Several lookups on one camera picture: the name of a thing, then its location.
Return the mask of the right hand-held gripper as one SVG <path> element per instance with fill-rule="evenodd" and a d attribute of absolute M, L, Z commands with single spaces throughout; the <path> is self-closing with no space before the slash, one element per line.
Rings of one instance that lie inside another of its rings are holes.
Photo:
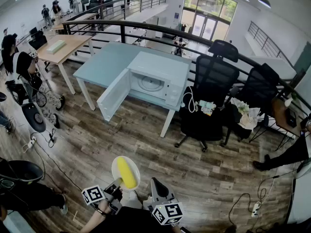
<path fill-rule="evenodd" d="M 178 224 L 184 215 L 182 202 L 174 196 L 173 188 L 155 177 L 150 180 L 151 215 L 162 226 Z"/>

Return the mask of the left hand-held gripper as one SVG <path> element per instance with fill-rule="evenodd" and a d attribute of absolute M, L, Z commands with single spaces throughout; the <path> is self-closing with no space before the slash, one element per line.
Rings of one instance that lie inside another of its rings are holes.
<path fill-rule="evenodd" d="M 111 208 L 111 215 L 117 215 L 122 208 L 121 183 L 122 178 L 117 178 L 104 190 L 101 189 L 98 185 L 95 185 L 83 189 L 81 193 L 85 203 L 90 205 L 98 213 L 106 215 L 101 210 L 99 210 L 98 204 L 101 200 L 107 200 L 109 201 L 109 207 Z"/>

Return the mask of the person's left hand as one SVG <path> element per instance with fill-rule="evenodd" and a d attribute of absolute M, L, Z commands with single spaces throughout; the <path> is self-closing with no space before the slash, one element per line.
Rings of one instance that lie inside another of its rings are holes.
<path fill-rule="evenodd" d="M 109 201 L 107 200 L 101 200 L 98 204 L 98 208 L 105 214 L 111 213 L 111 208 L 109 207 Z"/>

